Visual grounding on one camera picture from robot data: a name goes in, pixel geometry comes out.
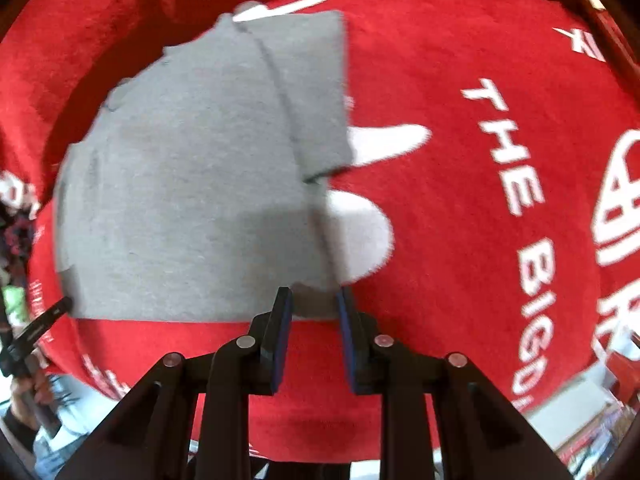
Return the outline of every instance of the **folded gray fabric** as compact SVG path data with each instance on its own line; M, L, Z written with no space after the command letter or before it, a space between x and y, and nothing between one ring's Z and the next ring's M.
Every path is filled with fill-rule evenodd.
M111 92L56 183L76 317L249 320L283 285L300 316L334 314L314 300L337 288L326 183L304 181L351 160L343 34L336 12L224 15Z

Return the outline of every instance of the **person's arm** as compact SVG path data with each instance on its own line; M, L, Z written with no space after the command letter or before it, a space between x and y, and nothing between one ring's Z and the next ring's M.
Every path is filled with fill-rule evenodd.
M35 384L34 399L39 404L53 402L53 393L49 381L39 370L35 378L14 378L11 383L11 406L4 416L4 424L14 437L27 449L33 450L33 442L40 425L36 417L22 400L22 394L30 390Z

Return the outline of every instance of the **black sleeve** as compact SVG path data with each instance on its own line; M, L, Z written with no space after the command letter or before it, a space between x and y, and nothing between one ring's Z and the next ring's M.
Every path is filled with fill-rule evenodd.
M33 452L33 442L36 440L37 431L33 431L29 426L21 423L15 418L11 408L6 410L4 416L4 424L11 431L12 435L22 444L29 452Z

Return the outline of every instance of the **human hand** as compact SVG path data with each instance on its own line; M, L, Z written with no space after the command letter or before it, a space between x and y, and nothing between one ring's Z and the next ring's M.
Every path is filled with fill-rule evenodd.
M51 404L54 400L49 380L42 370L38 370L33 378L14 378L11 382L11 411L14 417L34 431L40 427L35 414L22 400L22 394L33 389L34 400L38 404Z

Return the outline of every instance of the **green object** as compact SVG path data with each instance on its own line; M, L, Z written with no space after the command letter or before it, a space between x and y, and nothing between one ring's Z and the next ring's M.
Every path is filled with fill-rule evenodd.
M6 305L7 316L13 315L20 323L29 322L26 294L21 286L7 285L2 288L2 296Z

